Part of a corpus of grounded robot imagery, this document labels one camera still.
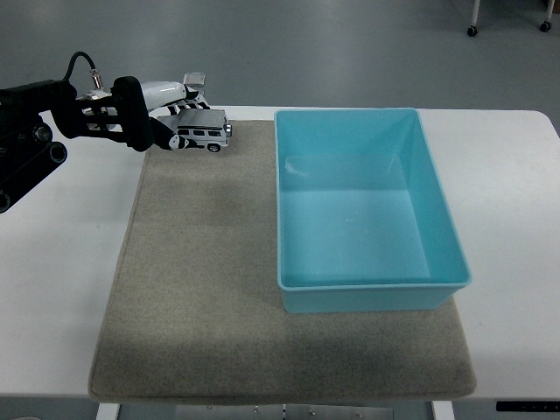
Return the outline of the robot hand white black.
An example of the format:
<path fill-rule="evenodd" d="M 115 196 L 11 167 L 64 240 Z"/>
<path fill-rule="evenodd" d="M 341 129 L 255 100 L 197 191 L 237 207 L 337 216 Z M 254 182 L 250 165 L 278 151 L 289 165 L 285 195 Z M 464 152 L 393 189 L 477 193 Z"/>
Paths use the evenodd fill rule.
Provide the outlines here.
<path fill-rule="evenodd" d="M 147 151 L 153 144 L 168 151 L 179 147 L 179 135 L 165 123 L 151 117 L 152 110 L 168 108 L 170 115 L 176 116 L 179 109 L 209 108 L 203 94 L 184 83 L 141 83 L 133 76 L 116 79 L 111 88 L 111 98 L 125 143 L 135 151 Z"/>

